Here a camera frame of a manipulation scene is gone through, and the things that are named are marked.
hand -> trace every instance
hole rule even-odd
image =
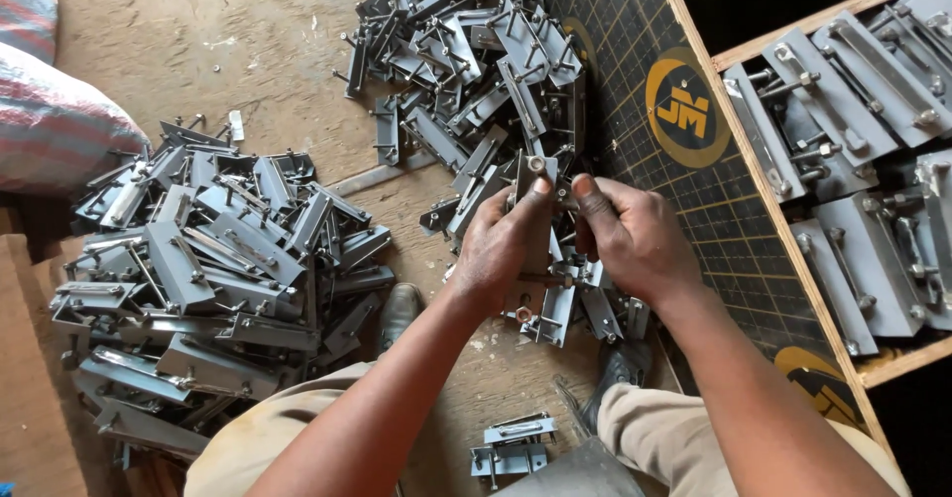
[[[612,281],[655,308],[684,288],[701,287],[701,270],[671,206],[655,192],[580,174],[575,242],[589,260],[601,258]]]
[[[512,192],[515,186],[508,186],[479,206],[447,282],[447,288],[466,305],[483,310],[483,317],[502,312],[506,293],[526,260],[530,225],[549,224],[552,215],[548,179],[537,179],[529,194],[505,214]]]

jm logo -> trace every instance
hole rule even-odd
[[[696,101],[691,100],[691,94],[681,88],[673,87],[671,89],[671,107],[658,107],[658,117],[669,124],[677,124],[679,128],[687,130],[687,126],[694,125],[694,136],[698,138],[705,137],[705,129],[708,126],[708,105],[709,101],[703,97],[698,97]]]

grid pattern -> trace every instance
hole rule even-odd
[[[788,346],[832,360],[734,138],[716,162],[692,168],[677,162],[653,132],[649,115],[669,106],[670,96],[659,90],[658,101],[648,108],[649,71],[665,51],[689,46],[667,0],[548,1],[564,24],[571,18],[589,36],[595,84],[589,93],[598,97],[590,104],[597,108],[589,117],[589,155],[601,174],[671,201],[705,283],[720,293],[731,317],[771,361]],[[698,71],[681,85],[701,81]],[[708,126],[715,126],[720,108],[709,99]]]

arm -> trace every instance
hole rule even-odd
[[[526,257],[530,223],[550,212],[540,180],[503,215],[510,189],[480,205],[435,301],[372,369],[298,434],[248,497],[388,496],[449,371],[485,317],[498,314]]]
[[[770,365],[704,286],[676,215],[653,192],[578,176],[581,253],[648,302],[684,351],[741,495],[895,495]]]

man's right hand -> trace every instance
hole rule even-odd
[[[580,174],[576,247],[601,258],[612,281],[652,308],[702,287],[701,270],[677,216],[660,194]]]

